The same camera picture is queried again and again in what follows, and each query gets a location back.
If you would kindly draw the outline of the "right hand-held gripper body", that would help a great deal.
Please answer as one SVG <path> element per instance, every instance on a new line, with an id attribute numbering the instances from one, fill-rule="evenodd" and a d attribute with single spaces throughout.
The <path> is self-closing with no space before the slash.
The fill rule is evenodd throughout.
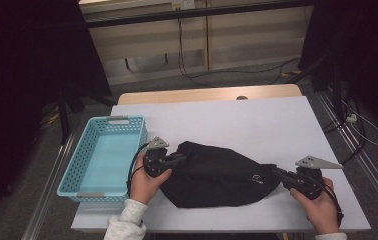
<path id="1" fill-rule="evenodd" d="M 311 155 L 298 160 L 295 165 L 296 172 L 291 172 L 293 187 L 310 200 L 318 198 L 324 190 L 322 169 L 342 169 L 340 164 Z"/>

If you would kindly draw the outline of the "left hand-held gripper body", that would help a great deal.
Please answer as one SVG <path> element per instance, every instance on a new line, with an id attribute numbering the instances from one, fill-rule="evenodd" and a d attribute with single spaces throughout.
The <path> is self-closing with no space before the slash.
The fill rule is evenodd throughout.
<path id="1" fill-rule="evenodd" d="M 166 156 L 168 146 L 169 144 L 160 137 L 155 137 L 148 143 L 143 164 L 149 176 L 158 177 L 173 168 L 171 160 Z"/>

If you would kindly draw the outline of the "black pants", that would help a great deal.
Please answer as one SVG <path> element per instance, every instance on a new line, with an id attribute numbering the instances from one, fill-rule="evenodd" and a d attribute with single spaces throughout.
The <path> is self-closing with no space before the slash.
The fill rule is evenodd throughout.
<path id="1" fill-rule="evenodd" d="M 258 202 L 280 184 L 275 164 L 260 164 L 234 150 L 193 142 L 178 145 L 186 156 L 161 185 L 177 208 L 238 207 Z"/>

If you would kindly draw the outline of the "person's left hand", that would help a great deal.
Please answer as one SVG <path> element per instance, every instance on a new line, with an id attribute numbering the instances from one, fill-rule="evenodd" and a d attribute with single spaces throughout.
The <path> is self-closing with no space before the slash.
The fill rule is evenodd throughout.
<path id="1" fill-rule="evenodd" d="M 143 159 L 144 154 L 140 154 L 136 159 L 136 169 L 131 174 L 130 198 L 147 205 L 160 186 L 171 176 L 172 170 L 168 169 L 158 177 L 151 177 L 144 170 Z"/>

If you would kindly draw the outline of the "person's right hand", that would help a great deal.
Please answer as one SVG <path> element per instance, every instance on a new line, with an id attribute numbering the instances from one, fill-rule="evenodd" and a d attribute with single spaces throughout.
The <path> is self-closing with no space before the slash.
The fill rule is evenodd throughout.
<path id="1" fill-rule="evenodd" d="M 316 235 L 342 232 L 337 221 L 337 208 L 329 195 L 322 192 L 315 200 L 310 200 L 294 188 L 290 195 L 297 200 L 316 231 Z"/>

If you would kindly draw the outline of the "light blue perforated plastic basket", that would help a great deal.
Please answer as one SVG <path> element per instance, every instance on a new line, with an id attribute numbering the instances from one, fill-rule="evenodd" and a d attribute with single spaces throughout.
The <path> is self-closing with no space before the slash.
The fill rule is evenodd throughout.
<path id="1" fill-rule="evenodd" d="M 75 202 L 124 202 L 133 157 L 147 142 L 145 118 L 91 118 L 57 189 Z"/>

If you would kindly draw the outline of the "wooden table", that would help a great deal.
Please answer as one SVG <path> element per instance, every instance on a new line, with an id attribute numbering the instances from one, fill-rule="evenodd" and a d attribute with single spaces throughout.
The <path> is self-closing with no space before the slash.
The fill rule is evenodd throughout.
<path id="1" fill-rule="evenodd" d="M 301 96 L 295 84 L 239 86 L 205 89 L 169 90 L 125 93 L 119 97 L 119 105 L 162 104 L 195 101 L 251 100 Z"/>

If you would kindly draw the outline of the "black metal stand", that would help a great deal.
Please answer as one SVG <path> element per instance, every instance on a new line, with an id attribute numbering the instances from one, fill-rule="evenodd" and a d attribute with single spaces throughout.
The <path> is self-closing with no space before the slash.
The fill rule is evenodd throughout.
<path id="1" fill-rule="evenodd" d="M 344 111 L 341 103 L 342 90 L 339 60 L 329 54 L 323 55 L 302 70 L 300 74 L 291 78 L 288 84 L 297 84 L 307 76 L 310 77 L 312 88 L 315 91 L 324 91 L 331 87 L 333 108 L 337 117 L 342 120 Z"/>
<path id="2" fill-rule="evenodd" d="M 67 109 L 70 108 L 74 113 L 81 113 L 85 109 L 82 97 L 88 97 L 96 102 L 106 106 L 114 106 L 115 102 L 105 98 L 104 96 L 97 95 L 88 89 L 78 85 L 66 84 L 60 86 L 57 90 L 57 105 L 59 111 L 59 118 L 61 123 L 62 140 L 61 144 L 64 145 L 70 136 L 70 126 L 68 121 Z"/>

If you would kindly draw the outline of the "black curtain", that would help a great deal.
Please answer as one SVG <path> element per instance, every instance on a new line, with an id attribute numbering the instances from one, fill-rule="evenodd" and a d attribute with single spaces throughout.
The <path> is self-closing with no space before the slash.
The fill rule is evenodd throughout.
<path id="1" fill-rule="evenodd" d="M 22 169 L 42 109 L 108 96 L 80 0 L 0 0 L 0 199 Z"/>
<path id="2" fill-rule="evenodd" d="M 340 77 L 378 118 L 378 0 L 314 0 L 298 68 L 340 57 Z"/>

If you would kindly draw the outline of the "wooden workbench with dark edge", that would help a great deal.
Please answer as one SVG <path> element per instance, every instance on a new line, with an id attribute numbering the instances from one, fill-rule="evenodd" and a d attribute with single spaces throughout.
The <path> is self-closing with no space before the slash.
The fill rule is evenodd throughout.
<path id="1" fill-rule="evenodd" d="M 273 0 L 262 3 L 229 5 L 219 7 L 206 7 L 192 10 L 178 10 L 160 13 L 149 13 L 126 17 L 109 17 L 95 20 L 86 20 L 84 25 L 88 28 L 100 28 L 137 23 L 178 20 L 195 17 L 206 17 L 255 11 L 268 11 L 296 7 L 313 6 L 316 0 Z"/>

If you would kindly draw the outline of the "aluminium floor rail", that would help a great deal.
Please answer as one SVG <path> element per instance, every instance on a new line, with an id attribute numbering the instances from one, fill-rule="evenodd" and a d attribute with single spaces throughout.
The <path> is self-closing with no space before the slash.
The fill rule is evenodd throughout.
<path id="1" fill-rule="evenodd" d="M 61 144 L 59 152 L 50 171 L 49 177 L 43 191 L 37 201 L 35 209 L 27 223 L 21 240 L 37 240 L 46 214 L 49 210 L 51 200 L 56 195 L 56 190 L 61 181 L 61 172 L 66 166 L 66 160 L 70 154 L 75 139 L 75 132 L 72 131 Z"/>
<path id="2" fill-rule="evenodd" d="M 318 99 L 331 119 L 325 132 L 338 133 L 350 151 L 346 157 L 338 159 L 339 163 L 344 169 L 353 167 L 356 163 L 378 194 L 378 126 L 360 113 L 356 101 L 353 103 L 342 101 L 342 106 L 348 114 L 357 115 L 356 123 L 348 123 L 337 118 L 328 95 L 319 94 Z"/>

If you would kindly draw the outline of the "white wall socket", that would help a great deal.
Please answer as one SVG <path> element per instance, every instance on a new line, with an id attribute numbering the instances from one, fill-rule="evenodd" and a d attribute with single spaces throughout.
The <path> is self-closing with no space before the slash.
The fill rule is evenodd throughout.
<path id="1" fill-rule="evenodd" d="M 172 0 L 171 6 L 174 11 L 191 10 L 195 8 L 195 0 Z"/>

